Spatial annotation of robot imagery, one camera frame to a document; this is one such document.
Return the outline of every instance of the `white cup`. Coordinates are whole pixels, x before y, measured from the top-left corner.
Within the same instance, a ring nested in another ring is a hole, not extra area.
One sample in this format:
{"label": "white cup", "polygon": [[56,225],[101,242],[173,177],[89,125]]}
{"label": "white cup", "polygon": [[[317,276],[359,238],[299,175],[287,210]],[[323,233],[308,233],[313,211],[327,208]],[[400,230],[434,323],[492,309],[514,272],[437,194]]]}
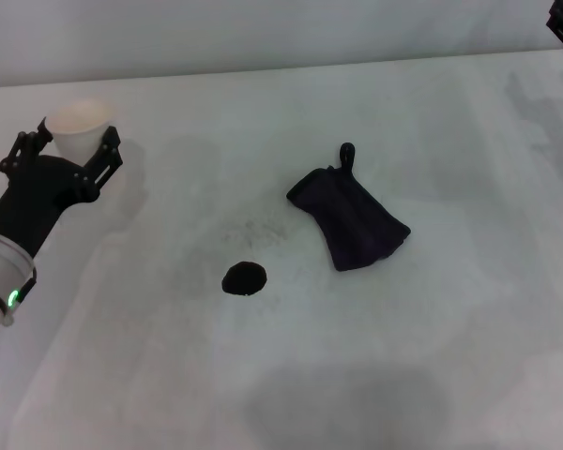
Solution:
{"label": "white cup", "polygon": [[46,117],[46,128],[54,137],[60,155],[84,166],[99,149],[102,136],[113,120],[106,103],[85,99],[71,103]]}

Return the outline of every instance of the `black pad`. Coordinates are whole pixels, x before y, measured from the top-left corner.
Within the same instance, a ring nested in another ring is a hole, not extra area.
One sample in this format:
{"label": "black pad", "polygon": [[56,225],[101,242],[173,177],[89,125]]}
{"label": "black pad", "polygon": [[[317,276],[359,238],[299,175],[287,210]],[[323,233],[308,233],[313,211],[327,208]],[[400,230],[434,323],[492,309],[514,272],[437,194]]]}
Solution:
{"label": "black pad", "polygon": [[411,230],[374,199],[352,173],[355,146],[340,149],[339,169],[316,169],[287,194],[292,204],[314,217],[336,270],[359,269],[385,259]]}

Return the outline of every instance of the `green led light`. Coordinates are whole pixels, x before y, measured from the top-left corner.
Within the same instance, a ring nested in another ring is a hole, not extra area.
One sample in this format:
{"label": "green led light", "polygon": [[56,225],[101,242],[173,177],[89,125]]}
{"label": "green led light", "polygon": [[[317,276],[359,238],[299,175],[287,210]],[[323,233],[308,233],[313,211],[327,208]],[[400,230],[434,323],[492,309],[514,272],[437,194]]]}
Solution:
{"label": "green led light", "polygon": [[15,306],[15,302],[17,301],[17,297],[19,296],[19,291],[13,291],[10,293],[8,297],[8,307],[12,308]]}

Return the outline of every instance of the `white tabletop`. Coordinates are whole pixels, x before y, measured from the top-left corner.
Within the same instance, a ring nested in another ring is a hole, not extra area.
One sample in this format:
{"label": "white tabletop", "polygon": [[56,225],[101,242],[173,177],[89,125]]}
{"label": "white tabletop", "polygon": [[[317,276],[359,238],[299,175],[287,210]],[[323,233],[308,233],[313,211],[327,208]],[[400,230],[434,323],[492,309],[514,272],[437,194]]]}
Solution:
{"label": "white tabletop", "polygon": [[[0,158],[79,97],[125,165],[0,330],[0,450],[563,449],[563,52],[3,88]],[[285,193],[347,141],[413,233],[339,274]]]}

